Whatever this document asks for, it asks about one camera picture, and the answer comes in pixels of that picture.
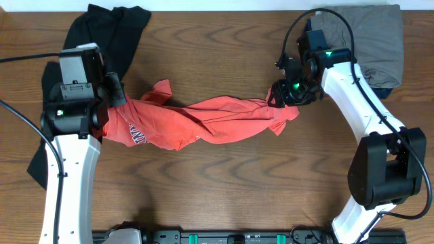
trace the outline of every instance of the black cloth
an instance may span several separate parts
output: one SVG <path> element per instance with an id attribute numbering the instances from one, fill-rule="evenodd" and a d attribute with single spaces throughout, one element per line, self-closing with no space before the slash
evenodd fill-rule
<path id="1" fill-rule="evenodd" d="M 151 13 L 141 7 L 115 7 L 110 11 L 89 4 L 87 12 L 79 16 L 69 28 L 63 48 L 75 48 L 78 45 L 92 42 L 98 44 L 106 72 L 116 72 L 119 80 L 122 80 L 150 17 Z M 59 63 L 47 63 L 41 80 L 43 108 L 48 103 L 54 85 L 61 82 L 62 73 Z M 44 189 L 47 188 L 47 155 L 43 140 L 27 172 Z"/>

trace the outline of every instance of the gray cloth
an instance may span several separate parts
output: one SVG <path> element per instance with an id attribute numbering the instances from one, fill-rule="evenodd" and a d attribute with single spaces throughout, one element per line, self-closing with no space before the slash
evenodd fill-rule
<path id="1" fill-rule="evenodd" d="M 374 88 L 401 85 L 404 64 L 402 17 L 399 5 L 328 7 L 341 14 L 353 29 L 355 56 Z M 312 30 L 322 30 L 330 48 L 351 47 L 344 23 L 321 12 L 311 18 Z"/>

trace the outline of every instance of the wooden tabletop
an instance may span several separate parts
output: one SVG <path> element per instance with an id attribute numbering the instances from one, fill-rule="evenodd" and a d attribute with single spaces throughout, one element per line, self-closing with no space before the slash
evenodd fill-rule
<path id="1" fill-rule="evenodd" d="M 0 58 L 59 52 L 81 13 L 0 14 Z M 124 77 L 139 98 L 170 79 L 173 103 L 216 96 L 265 98 L 282 74 L 274 67 L 288 26 L 301 12 L 155 12 Z M 427 136 L 425 164 L 434 179 L 434 12 L 403 12 L 403 85 L 384 101 L 407 127 Z M 296 54 L 299 24 L 288 51 Z M 39 124 L 41 76 L 56 58 L 0 64 L 0 98 Z M 0 243 L 37 243 L 45 191 L 26 173 L 38 135 L 0 109 Z M 128 148 L 105 140 L 96 167 L 92 228 L 127 220 L 185 230 L 289 229 L 324 226 L 349 198 L 347 171 L 357 148 L 337 105 L 326 98 L 300 107 L 280 136 L 267 130 L 231 144 L 198 141 L 181 151 Z M 394 211 L 419 212 L 410 197 Z M 410 243 L 432 243 L 434 209 L 421 220 L 384 217 Z"/>

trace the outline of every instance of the wood surface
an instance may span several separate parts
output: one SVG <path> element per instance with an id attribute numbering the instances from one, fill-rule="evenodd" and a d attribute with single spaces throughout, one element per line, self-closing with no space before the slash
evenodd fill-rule
<path id="1" fill-rule="evenodd" d="M 282 74 L 274 62 L 301 12 L 154 12 L 123 82 L 139 98 L 170 79 L 172 104 L 216 96 L 265 98 Z M 80 13 L 14 13 L 0 19 L 0 57 L 59 52 Z M 434 12 L 403 12 L 403 85 L 384 101 L 407 127 L 421 127 L 425 164 L 434 178 Z M 288 42 L 296 54 L 299 24 Z M 56 58 L 0 65 L 0 98 L 39 124 L 41 76 Z M 326 98 L 300 107 L 280 136 L 267 130 L 232 144 L 198 141 L 179 152 L 105 140 L 96 167 L 92 227 L 126 220 L 185 230 L 289 229 L 324 226 L 347 199 L 347 171 L 357 148 L 337 105 Z M 0 112 L 0 243 L 37 243 L 45 191 L 26 173 L 39 137 Z M 426 190 L 394 211 L 415 214 Z M 434 242 L 434 209 L 421 220 L 384 217 L 410 243 Z"/>

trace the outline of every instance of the red fabric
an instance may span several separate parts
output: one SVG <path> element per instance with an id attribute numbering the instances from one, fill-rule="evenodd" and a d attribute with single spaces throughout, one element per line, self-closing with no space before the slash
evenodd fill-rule
<path id="1" fill-rule="evenodd" d="M 261 99 L 212 98 L 186 108 L 163 106 L 172 97 L 169 80 L 159 81 L 140 100 L 108 110 L 104 136 L 127 146 L 145 142 L 180 150 L 203 139 L 214 144 L 236 142 L 266 128 L 279 135 L 296 107 L 272 108 Z"/>

